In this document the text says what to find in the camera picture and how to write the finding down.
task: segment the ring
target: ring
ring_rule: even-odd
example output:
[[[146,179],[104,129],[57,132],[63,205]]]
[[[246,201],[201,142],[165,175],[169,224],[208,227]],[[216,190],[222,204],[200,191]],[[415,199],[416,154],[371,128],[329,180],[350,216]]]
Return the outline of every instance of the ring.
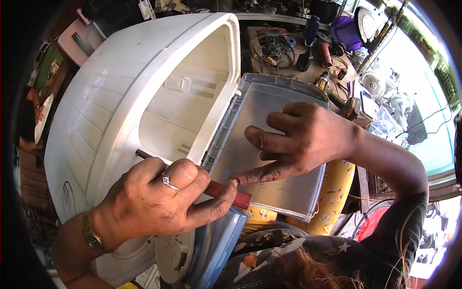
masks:
[[[176,190],[176,191],[180,190],[177,187],[170,185],[170,176],[166,175],[165,172],[162,173],[162,183],[164,183],[164,185],[171,188],[172,190]]]

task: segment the watch face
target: watch face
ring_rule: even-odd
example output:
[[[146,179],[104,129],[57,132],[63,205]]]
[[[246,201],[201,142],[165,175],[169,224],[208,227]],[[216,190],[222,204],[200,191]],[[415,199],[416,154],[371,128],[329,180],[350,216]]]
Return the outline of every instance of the watch face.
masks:
[[[88,241],[88,244],[95,250],[97,251],[102,251],[103,246],[101,245],[101,242],[98,240],[98,238],[93,235],[93,234],[86,234],[85,235],[86,240]]]

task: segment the white plastic housing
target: white plastic housing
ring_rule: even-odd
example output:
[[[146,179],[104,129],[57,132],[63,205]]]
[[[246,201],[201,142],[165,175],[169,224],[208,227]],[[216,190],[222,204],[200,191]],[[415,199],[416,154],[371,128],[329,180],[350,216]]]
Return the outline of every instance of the white plastic housing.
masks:
[[[239,27],[228,13],[165,17],[111,35],[82,65],[51,125],[47,181],[62,223],[98,205],[141,161],[200,164],[240,77]],[[155,262],[155,240],[129,240],[94,268],[114,286]]]

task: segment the yellow power drill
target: yellow power drill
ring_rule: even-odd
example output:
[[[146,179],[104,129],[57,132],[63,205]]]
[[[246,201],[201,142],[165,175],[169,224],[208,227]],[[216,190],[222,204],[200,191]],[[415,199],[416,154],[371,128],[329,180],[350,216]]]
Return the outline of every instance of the yellow power drill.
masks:
[[[319,76],[316,86],[327,94],[327,97],[334,103],[335,106],[340,108],[340,113],[344,118],[350,121],[358,118],[361,111],[361,99],[350,97],[347,101],[344,101],[337,95],[333,94],[330,91],[329,74],[327,71],[324,71],[321,76]]]

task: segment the wristwatch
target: wristwatch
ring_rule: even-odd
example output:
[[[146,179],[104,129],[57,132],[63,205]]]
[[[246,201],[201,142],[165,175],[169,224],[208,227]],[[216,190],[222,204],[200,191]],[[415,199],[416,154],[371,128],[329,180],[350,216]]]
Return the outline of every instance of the wristwatch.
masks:
[[[111,248],[106,248],[104,247],[103,245],[103,240],[101,239],[100,236],[98,236],[95,232],[93,232],[93,230],[91,229],[90,227],[90,222],[88,221],[88,217],[90,216],[90,212],[91,212],[91,209],[88,210],[85,214],[85,217],[84,217],[84,224],[85,224],[85,239],[87,240],[88,244],[90,245],[90,247],[92,247],[93,249],[95,249],[96,251],[100,251],[100,252],[103,252],[103,253],[112,253],[114,252],[115,250],[117,250],[117,248],[115,249],[111,249]]]

